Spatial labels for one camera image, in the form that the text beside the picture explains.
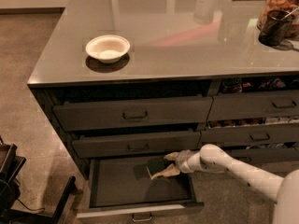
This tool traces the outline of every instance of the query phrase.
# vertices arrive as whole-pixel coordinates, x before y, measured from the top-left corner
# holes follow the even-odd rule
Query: black cup
[[[272,10],[268,12],[267,20],[262,27],[259,41],[266,46],[278,46],[288,32],[295,17],[287,11]]]

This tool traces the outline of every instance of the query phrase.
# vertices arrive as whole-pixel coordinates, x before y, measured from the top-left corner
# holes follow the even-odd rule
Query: bowl
[[[128,52],[130,43],[118,35],[101,35],[86,45],[89,56],[101,63],[115,63]]]

